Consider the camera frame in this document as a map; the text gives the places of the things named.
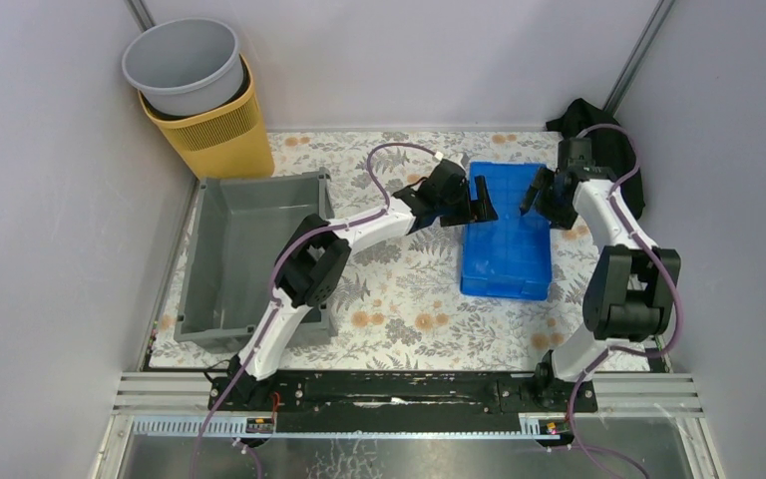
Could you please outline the blue plastic divided crate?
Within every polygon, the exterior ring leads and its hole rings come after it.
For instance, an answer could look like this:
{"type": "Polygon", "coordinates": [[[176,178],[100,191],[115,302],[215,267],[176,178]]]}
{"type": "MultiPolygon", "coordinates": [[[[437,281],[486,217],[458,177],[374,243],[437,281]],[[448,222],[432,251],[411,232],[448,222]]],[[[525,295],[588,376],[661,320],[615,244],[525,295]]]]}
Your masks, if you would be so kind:
{"type": "Polygon", "coordinates": [[[469,176],[483,176],[498,218],[470,224],[463,234],[460,292],[527,301],[548,299],[553,281],[551,229],[520,204],[540,164],[473,162],[469,176]]]}

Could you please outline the large grey plastic crate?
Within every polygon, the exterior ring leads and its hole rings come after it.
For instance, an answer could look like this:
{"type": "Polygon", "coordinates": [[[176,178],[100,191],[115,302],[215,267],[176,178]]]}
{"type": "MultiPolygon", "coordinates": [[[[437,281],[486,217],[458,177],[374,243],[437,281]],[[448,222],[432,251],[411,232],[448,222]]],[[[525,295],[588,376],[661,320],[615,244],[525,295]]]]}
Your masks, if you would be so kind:
{"type": "Polygon", "coordinates": [[[270,301],[266,282],[282,249],[311,214],[333,215],[328,173],[206,179],[199,187],[174,339],[235,353],[270,301]]]}

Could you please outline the grey plastic waste bin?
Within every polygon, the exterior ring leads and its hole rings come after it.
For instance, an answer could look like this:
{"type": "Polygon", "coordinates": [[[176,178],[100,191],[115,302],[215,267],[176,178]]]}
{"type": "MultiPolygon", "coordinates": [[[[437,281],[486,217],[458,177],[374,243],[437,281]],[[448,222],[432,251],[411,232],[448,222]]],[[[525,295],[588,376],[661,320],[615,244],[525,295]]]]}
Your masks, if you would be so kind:
{"type": "Polygon", "coordinates": [[[126,80],[155,110],[175,117],[224,105],[246,80],[237,35],[207,18],[174,20],[145,31],[127,47],[121,65],[126,80]]]}

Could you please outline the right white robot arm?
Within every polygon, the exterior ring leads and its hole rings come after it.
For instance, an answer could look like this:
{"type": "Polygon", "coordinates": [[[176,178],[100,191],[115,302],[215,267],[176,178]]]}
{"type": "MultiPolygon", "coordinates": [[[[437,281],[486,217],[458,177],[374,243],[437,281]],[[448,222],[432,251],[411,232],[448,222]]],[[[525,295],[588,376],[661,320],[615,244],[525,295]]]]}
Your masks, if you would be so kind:
{"type": "Polygon", "coordinates": [[[541,409],[556,411],[577,397],[610,353],[635,355],[636,344],[665,332],[681,258],[641,229],[615,173],[593,159],[588,138],[560,142],[557,166],[538,169],[520,211],[536,211],[559,230],[583,219],[599,251],[583,296],[582,326],[546,353],[530,387],[541,409]]]}

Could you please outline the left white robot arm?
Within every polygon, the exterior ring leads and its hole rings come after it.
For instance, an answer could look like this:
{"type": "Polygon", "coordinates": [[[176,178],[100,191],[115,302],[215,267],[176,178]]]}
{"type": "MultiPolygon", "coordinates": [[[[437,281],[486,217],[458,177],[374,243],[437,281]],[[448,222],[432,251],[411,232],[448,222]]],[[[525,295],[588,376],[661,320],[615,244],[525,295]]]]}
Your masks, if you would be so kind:
{"type": "Polygon", "coordinates": [[[442,158],[431,174],[394,193],[381,206],[337,220],[306,217],[278,255],[268,280],[270,299],[249,342],[214,380],[210,407],[247,410],[263,406],[269,379],[302,319],[335,292],[348,260],[378,243],[433,224],[456,227],[498,218],[485,176],[468,178],[458,163],[442,158]]]}

